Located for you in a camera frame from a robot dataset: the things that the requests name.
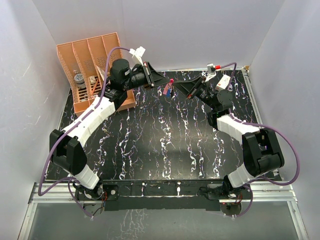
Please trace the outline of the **blue key tag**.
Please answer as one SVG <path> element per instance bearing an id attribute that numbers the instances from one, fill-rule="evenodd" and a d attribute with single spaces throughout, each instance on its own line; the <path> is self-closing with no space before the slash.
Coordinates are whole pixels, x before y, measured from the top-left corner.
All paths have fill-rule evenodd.
<path id="1" fill-rule="evenodd" d="M 171 88 L 169 88 L 168 90 L 167 90 L 167 93 L 166 93 L 166 96 L 167 97 L 172 97 L 172 89 Z"/>

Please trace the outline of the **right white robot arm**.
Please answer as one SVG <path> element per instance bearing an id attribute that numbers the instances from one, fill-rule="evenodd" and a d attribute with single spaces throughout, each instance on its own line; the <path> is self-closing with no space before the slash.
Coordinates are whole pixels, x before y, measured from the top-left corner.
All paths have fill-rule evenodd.
<path id="1" fill-rule="evenodd" d="M 274 130 L 268 127 L 246 125 L 230 114 L 233 95 L 228 89 L 213 89 L 201 75 L 188 81 L 176 81 L 172 86 L 187 99 L 197 97 L 211 108 L 207 113 L 210 126 L 237 140 L 242 147 L 243 164 L 223 178 L 221 186 L 204 192 L 235 198 L 249 183 L 264 174 L 284 166 L 285 159 Z"/>

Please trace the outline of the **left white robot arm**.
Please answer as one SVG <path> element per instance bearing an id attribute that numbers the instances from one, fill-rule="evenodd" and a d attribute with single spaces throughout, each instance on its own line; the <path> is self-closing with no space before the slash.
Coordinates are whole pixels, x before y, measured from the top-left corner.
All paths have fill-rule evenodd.
<path id="1" fill-rule="evenodd" d="M 173 81 L 155 71 L 149 62 L 130 67 L 126 59 L 112 63 L 109 77 L 92 104 L 63 130 L 50 134 L 50 161 L 75 180 L 76 188 L 88 198 L 97 200 L 103 195 L 102 180 L 87 164 L 84 146 L 93 132 L 113 115 L 128 97 L 128 90 L 141 86 L 155 88 Z"/>

